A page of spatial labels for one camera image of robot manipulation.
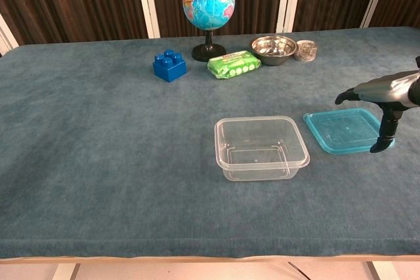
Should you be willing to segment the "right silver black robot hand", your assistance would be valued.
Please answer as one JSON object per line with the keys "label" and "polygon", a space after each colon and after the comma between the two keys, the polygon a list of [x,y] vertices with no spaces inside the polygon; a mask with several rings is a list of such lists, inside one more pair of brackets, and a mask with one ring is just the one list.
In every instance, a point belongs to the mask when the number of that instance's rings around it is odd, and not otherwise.
{"label": "right silver black robot hand", "polygon": [[377,104],[382,109],[379,136],[370,148],[371,153],[386,150],[394,140],[403,112],[419,105],[414,97],[418,79],[419,71],[402,71],[360,83],[336,97],[337,105],[345,100],[361,100]]}

